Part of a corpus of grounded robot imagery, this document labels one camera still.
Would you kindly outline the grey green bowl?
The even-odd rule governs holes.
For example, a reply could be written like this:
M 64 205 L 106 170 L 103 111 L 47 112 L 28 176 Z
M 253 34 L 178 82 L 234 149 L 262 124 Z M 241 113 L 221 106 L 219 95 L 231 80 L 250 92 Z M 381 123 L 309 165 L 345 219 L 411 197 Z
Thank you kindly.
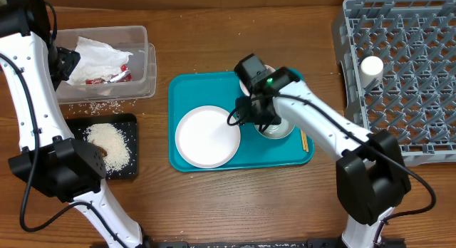
M 258 133 L 265 138 L 278 140 L 287 137 L 294 130 L 295 125 L 290 124 L 288 121 L 282 119 L 278 125 L 269 125 L 263 132 L 260 125 L 254 125 Z

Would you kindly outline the white round plate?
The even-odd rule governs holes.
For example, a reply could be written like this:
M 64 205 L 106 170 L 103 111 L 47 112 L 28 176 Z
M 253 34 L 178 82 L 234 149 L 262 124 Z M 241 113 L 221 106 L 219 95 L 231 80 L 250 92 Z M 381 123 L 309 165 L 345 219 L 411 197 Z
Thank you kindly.
M 194 167 L 210 169 L 229 162 L 237 153 L 241 131 L 223 108 L 204 105 L 192 109 L 179 121 L 175 145 L 180 156 Z

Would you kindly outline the small white cup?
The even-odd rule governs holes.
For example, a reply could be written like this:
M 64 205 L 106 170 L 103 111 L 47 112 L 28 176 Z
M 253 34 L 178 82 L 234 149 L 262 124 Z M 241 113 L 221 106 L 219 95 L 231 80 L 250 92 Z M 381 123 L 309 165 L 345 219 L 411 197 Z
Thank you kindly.
M 365 57 L 359 66 L 361 86 L 366 88 L 373 81 L 380 83 L 383 77 L 383 61 L 377 56 Z

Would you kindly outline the red snack wrapper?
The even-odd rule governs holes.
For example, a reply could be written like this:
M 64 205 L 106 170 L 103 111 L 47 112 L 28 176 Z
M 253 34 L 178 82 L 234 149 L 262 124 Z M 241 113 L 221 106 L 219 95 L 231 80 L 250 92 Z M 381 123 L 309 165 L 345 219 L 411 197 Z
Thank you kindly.
M 130 69 L 126 65 L 121 66 L 120 69 L 121 69 L 121 72 L 119 74 L 111 76 L 109 80 L 105 80 L 103 78 L 96 78 L 93 80 L 87 79 L 85 81 L 85 84 L 92 85 L 92 84 L 121 83 L 121 82 L 131 81 L 132 76 L 131 76 Z

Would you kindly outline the white rice pile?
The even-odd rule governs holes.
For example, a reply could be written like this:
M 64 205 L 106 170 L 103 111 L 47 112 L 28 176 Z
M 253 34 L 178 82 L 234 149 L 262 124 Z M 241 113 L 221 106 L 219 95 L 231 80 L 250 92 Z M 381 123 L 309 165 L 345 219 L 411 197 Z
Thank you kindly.
M 131 151 L 125 142 L 125 135 L 113 124 L 99 123 L 86 128 L 84 140 L 106 151 L 103 161 L 107 173 L 117 172 L 129 165 Z

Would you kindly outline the brown food scrap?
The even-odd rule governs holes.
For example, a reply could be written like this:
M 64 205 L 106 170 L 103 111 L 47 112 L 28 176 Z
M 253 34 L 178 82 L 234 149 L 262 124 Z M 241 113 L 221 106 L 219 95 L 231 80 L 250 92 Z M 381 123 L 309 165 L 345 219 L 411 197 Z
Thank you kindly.
M 102 158 L 105 158 L 108 155 L 107 151 L 104 148 L 102 148 L 101 146 L 98 146 L 98 145 L 96 145 L 96 147 L 98 149 L 99 156 L 101 156 Z

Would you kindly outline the white napkin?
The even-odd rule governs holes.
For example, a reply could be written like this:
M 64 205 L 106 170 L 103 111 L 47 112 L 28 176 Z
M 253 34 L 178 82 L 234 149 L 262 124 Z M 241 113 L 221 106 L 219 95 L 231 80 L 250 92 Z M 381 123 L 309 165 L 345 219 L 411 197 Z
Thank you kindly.
M 121 51 L 106 43 L 82 36 L 78 37 L 75 52 L 80 54 L 81 59 L 67 80 L 72 86 L 85 85 L 86 80 L 110 80 L 123 71 L 121 68 L 133 55 L 131 52 Z

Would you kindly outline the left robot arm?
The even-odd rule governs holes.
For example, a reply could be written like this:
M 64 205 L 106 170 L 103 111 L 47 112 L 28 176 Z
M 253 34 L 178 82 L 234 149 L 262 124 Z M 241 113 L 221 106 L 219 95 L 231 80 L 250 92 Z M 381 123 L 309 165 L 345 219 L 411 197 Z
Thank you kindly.
M 1 7 L 1 68 L 19 125 L 20 154 L 12 173 L 56 197 L 65 210 L 77 209 L 109 247 L 152 247 L 143 228 L 110 191 L 101 150 L 75 139 L 56 97 L 80 55 L 55 45 L 56 13 L 45 0 L 6 0 Z

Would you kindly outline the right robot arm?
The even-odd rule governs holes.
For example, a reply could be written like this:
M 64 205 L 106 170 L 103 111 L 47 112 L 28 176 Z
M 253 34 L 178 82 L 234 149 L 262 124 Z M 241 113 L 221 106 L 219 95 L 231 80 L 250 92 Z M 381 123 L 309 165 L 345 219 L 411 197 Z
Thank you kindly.
M 245 84 L 260 108 L 303 130 L 335 161 L 337 195 L 348 213 L 338 243 L 378 246 L 387 218 L 411 189 L 398 141 L 344 118 L 285 67 L 261 67 L 253 74 Z

